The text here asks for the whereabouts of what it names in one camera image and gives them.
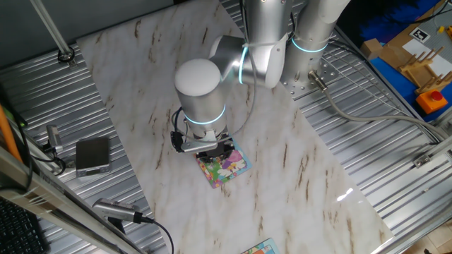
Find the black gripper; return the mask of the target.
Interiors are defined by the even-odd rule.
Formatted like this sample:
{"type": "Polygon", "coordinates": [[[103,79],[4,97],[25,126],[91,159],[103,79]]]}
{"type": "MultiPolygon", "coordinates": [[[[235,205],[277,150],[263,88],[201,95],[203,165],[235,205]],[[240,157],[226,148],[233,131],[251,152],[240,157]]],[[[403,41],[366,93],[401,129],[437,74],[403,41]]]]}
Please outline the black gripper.
{"type": "Polygon", "coordinates": [[[234,141],[233,139],[226,140],[224,142],[218,143],[218,146],[207,152],[200,152],[196,154],[196,159],[202,162],[208,162],[209,158],[220,157],[227,159],[234,151],[234,141]]]}

